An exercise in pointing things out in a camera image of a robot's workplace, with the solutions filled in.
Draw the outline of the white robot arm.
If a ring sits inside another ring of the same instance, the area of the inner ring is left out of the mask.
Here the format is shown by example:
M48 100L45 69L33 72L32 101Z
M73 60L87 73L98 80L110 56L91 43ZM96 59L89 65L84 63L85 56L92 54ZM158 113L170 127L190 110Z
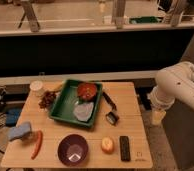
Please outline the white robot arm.
M189 61L159 70L156 85L148 95L151 102L151 123L160 125L175 100L178 99L194 110L194 64Z

